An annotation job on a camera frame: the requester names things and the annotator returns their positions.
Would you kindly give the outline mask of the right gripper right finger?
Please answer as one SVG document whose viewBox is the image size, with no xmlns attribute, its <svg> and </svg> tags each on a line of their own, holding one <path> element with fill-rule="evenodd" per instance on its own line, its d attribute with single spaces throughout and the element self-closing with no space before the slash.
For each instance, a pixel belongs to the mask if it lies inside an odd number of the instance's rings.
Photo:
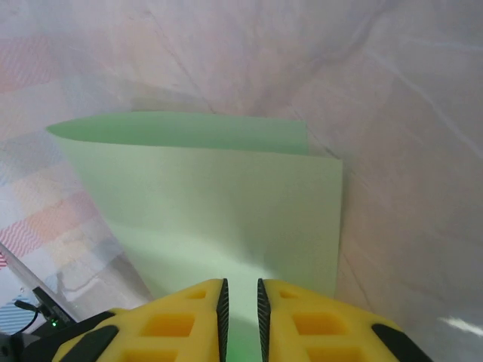
<svg viewBox="0 0 483 362">
<path fill-rule="evenodd" d="M 262 362 L 433 362 L 394 322 L 274 279 L 257 282 Z"/>
</svg>

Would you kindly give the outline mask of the light green paper sheet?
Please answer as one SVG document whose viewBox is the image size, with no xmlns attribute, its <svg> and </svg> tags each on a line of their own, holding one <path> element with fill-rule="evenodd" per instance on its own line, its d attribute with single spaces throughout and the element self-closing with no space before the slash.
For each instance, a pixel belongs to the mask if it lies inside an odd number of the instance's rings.
<svg viewBox="0 0 483 362">
<path fill-rule="evenodd" d="M 261 362 L 259 279 L 334 295 L 343 165 L 303 121 L 125 112 L 48 133 L 153 296 L 228 280 L 228 362 Z"/>
</svg>

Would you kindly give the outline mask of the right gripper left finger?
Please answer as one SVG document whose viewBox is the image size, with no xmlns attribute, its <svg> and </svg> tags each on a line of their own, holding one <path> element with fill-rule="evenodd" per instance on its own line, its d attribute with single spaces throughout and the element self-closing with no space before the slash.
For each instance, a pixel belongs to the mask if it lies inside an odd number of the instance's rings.
<svg viewBox="0 0 483 362">
<path fill-rule="evenodd" d="M 64 342 L 63 362 L 226 362 L 226 279 L 210 279 L 114 313 Z"/>
</svg>

